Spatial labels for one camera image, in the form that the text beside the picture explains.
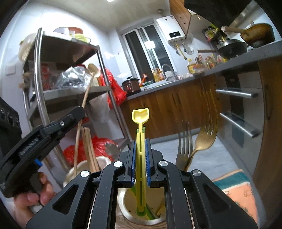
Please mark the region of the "person's left hand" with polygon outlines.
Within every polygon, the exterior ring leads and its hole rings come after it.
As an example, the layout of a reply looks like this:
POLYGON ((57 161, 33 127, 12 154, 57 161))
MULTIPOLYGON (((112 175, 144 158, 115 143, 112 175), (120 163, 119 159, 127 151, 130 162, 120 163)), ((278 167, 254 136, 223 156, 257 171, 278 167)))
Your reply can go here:
POLYGON ((39 180, 42 184, 40 194, 27 192, 21 193, 13 198, 15 205, 14 218, 21 228, 25 228, 27 222, 34 216, 33 212, 30 210, 32 205, 41 202, 41 204, 45 206, 56 195, 53 185, 43 172, 39 173, 39 180))

